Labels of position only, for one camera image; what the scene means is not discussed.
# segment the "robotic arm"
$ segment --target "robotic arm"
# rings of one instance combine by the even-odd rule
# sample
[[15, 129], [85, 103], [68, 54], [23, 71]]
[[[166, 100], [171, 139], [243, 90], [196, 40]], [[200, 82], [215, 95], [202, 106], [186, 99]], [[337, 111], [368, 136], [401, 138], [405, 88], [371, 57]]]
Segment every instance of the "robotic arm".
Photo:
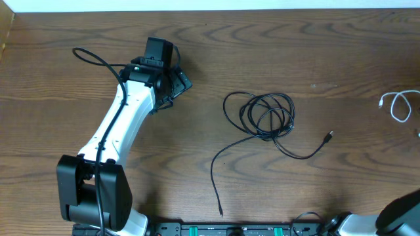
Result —
[[[177, 64], [170, 68], [172, 51]], [[100, 192], [104, 227], [121, 236], [143, 236], [148, 219], [131, 208], [133, 196], [124, 169], [129, 150], [147, 114], [169, 108], [173, 100], [192, 84], [179, 67], [178, 49], [172, 43], [150, 37], [144, 57], [138, 57], [120, 71], [124, 88], [117, 94], [98, 130], [76, 157], [63, 155], [57, 165], [58, 192], [63, 219], [99, 226], [96, 189], [85, 181], [93, 177], [99, 141], [121, 106], [123, 89], [126, 104], [106, 137], [100, 156]]]

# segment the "black wire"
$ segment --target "black wire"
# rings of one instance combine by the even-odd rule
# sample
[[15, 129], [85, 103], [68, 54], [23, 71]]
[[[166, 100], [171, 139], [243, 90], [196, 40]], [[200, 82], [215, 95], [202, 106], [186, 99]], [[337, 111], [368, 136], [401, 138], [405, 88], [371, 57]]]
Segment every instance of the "black wire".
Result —
[[[98, 62], [92, 62], [89, 60], [86, 60], [84, 58], [82, 58], [81, 56], [79, 56], [76, 51], [81, 51], [84, 52], [86, 54], [88, 54], [89, 56], [92, 56], [93, 58], [97, 59], [99, 62], [101, 62], [100, 64]], [[119, 108], [117, 110], [117, 112], [114, 115], [114, 118], [112, 118], [110, 124], [108, 125], [108, 128], [106, 128], [104, 135], [102, 136], [102, 139], [100, 140], [99, 144], [98, 144], [98, 152], [96, 153], [96, 159], [95, 159], [95, 163], [94, 163], [94, 184], [95, 184], [95, 191], [96, 191], [96, 201], [98, 203], [98, 211], [99, 211], [99, 220], [100, 220], [100, 235], [101, 236], [105, 236], [105, 225], [104, 225], [104, 211], [102, 209], [102, 199], [100, 197], [100, 188], [99, 188], [99, 183], [100, 183], [100, 174], [99, 174], [99, 164], [100, 164], [100, 156], [102, 154], [102, 150], [104, 148], [104, 144], [106, 142], [106, 137], [108, 136], [108, 134], [110, 133], [114, 123], [116, 122], [119, 114], [121, 113], [121, 111], [124, 108], [124, 105], [127, 101], [127, 91], [125, 90], [125, 86], [123, 84], [123, 81], [121, 80], [121, 78], [119, 77], [118, 73], [111, 67], [111, 66], [123, 66], [122, 64], [108, 64], [107, 62], [105, 62], [103, 59], [101, 59], [99, 56], [97, 56], [96, 54], [89, 52], [86, 49], [82, 49], [82, 48], [73, 48], [72, 50], [73, 54], [80, 60], [96, 65], [96, 66], [106, 66], [115, 76], [115, 78], [117, 78], [119, 85], [121, 86], [121, 89], [123, 91], [123, 99], [121, 100], [121, 105], [119, 105]]]
[[[242, 124], [242, 127], [239, 127], [237, 124], [235, 124], [228, 116], [227, 112], [226, 112], [226, 101], [227, 99], [234, 94], [245, 94], [248, 96], [251, 96], [252, 98], [240, 108], [240, 112], [239, 112], [239, 118]], [[288, 106], [289, 109], [286, 109], [285, 107], [283, 107], [279, 101], [276, 99], [277, 98], [283, 98]], [[272, 100], [276, 106], [271, 106], [266, 100]], [[258, 119], [257, 122], [255, 122], [254, 118], [253, 118], [253, 108], [255, 106], [260, 106], [263, 108], [266, 108], [267, 111], [262, 114], [260, 116], [260, 118]], [[244, 121], [243, 116], [245, 115], [245, 111], [246, 112], [246, 117], [247, 120], [251, 123], [252, 129], [251, 130]], [[227, 150], [228, 148], [231, 148], [232, 146], [235, 146], [236, 144], [240, 144], [244, 141], [250, 140], [252, 138], [259, 138], [261, 140], [264, 140], [266, 142], [269, 141], [273, 141], [274, 144], [276, 145], [277, 149], [279, 149], [284, 155], [294, 158], [294, 159], [298, 159], [298, 160], [305, 160], [308, 159], [310, 157], [312, 157], [313, 155], [315, 155], [323, 146], [324, 144], [326, 144], [328, 142], [329, 139], [331, 139], [332, 135], [331, 133], [327, 134], [330, 135], [331, 137], [329, 137], [327, 139], [327, 136], [324, 138], [324, 141], [322, 142], [322, 144], [310, 155], [306, 156], [306, 157], [299, 157], [297, 155], [294, 155], [292, 153], [287, 153], [287, 150], [283, 150], [282, 147], [279, 145], [277, 139], [278, 138], [282, 138], [284, 136], [287, 136], [295, 127], [295, 115], [296, 115], [296, 111], [295, 111], [295, 105], [292, 101], [292, 99], [286, 95], [286, 94], [282, 94], [282, 93], [272, 93], [272, 94], [264, 94], [264, 95], [259, 95], [256, 96], [254, 94], [250, 94], [248, 92], [232, 92], [230, 94], [228, 94], [226, 96], [226, 98], [224, 98], [223, 100], [223, 113], [224, 116], [228, 119], [228, 121], [234, 125], [237, 129], [239, 129], [240, 131], [251, 135], [248, 138], [244, 138], [243, 140], [239, 140], [237, 142], [234, 142], [233, 144], [230, 144], [229, 146], [223, 148], [222, 150], [220, 150], [215, 157], [213, 158], [213, 160], [211, 161], [211, 166], [210, 166], [210, 178], [211, 178], [211, 183], [213, 184], [213, 188], [215, 189], [215, 193], [216, 193], [216, 197], [217, 197], [217, 202], [219, 204], [219, 213], [221, 216], [223, 216], [223, 209], [222, 209], [222, 205], [221, 205], [221, 200], [219, 198], [219, 194], [217, 193], [217, 188], [215, 185], [215, 181], [213, 179], [213, 164], [216, 160], [216, 158], [225, 150]], [[268, 115], [270, 114], [270, 130], [264, 130], [262, 128], [259, 127], [260, 122]], [[280, 126], [278, 128], [273, 128], [273, 116], [277, 117], [279, 122], [280, 122]]]
[[305, 212], [305, 213], [300, 214], [298, 217], [293, 219], [292, 222], [291, 222], [290, 228], [293, 230], [293, 232], [296, 234], [296, 236], [299, 236], [299, 234], [297, 234], [296, 228], [293, 225], [296, 223], [296, 221], [299, 218], [302, 218], [303, 216], [308, 216], [310, 214], [313, 214], [313, 215], [317, 216], [321, 220], [321, 225], [317, 228], [316, 233], [314, 233], [313, 235], [309, 235], [309, 236], [316, 236], [316, 235], [320, 234], [322, 226], [324, 225], [324, 219], [316, 212]]

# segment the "white cable connector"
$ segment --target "white cable connector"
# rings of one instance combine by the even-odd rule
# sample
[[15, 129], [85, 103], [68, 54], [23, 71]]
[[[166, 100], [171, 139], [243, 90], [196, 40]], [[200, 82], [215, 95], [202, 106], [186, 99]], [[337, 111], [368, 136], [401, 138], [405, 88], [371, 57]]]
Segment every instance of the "white cable connector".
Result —
[[[391, 109], [390, 109], [391, 110], [392, 118], [394, 118], [396, 121], [401, 122], [401, 123], [406, 122], [408, 120], [408, 118], [410, 117], [410, 115], [411, 115], [411, 106], [410, 106], [410, 103], [408, 102], [407, 98], [404, 96], [404, 94], [405, 93], [409, 93], [409, 92], [416, 92], [416, 93], [420, 94], [420, 91], [418, 91], [418, 90], [404, 90], [404, 91], [401, 91], [401, 92], [387, 92], [386, 94], [382, 95], [382, 97], [381, 97], [381, 99], [379, 101], [379, 108], [382, 107], [382, 105], [383, 105], [383, 98], [385, 96], [388, 96], [388, 95], [391, 95], [391, 94], [395, 94], [395, 97], [392, 100]], [[395, 117], [395, 115], [394, 115], [394, 104], [395, 104], [396, 99], [399, 96], [401, 96], [406, 101], [406, 104], [407, 104], [408, 109], [409, 109], [408, 115], [407, 115], [407, 117], [404, 120], [401, 120], [401, 119]]]

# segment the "white arm segment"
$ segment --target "white arm segment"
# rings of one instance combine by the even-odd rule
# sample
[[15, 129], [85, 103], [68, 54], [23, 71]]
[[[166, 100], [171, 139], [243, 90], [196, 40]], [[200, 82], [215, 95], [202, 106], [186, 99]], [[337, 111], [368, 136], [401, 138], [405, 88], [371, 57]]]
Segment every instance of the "white arm segment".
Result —
[[[125, 89], [127, 90], [126, 106], [119, 114], [106, 139], [105, 149], [102, 150], [100, 159], [101, 163], [106, 162], [108, 159], [113, 159], [116, 164], [123, 166], [124, 169], [129, 151], [140, 125], [155, 104], [153, 88], [144, 86], [144, 83], [127, 81], [125, 83]], [[84, 159], [95, 161], [96, 153], [98, 152], [98, 143], [102, 139], [112, 118], [114, 118], [122, 98], [123, 91], [121, 86], [118, 85], [117, 94], [111, 108], [108, 110], [94, 136], [79, 152], [79, 154], [85, 154]], [[116, 234], [120, 236], [143, 236], [146, 232], [147, 223], [147, 217], [132, 208], [124, 228], [116, 232]]]

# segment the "cable connector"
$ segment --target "cable connector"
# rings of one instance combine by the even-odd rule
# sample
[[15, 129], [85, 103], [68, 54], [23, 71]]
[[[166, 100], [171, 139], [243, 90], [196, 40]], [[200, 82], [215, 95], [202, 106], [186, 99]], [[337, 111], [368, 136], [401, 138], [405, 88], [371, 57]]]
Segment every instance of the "cable connector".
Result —
[[334, 136], [334, 131], [330, 131], [328, 134], [327, 134], [327, 136], [324, 138], [324, 143], [326, 144], [326, 143], [328, 143], [332, 138], [333, 138], [333, 136]]

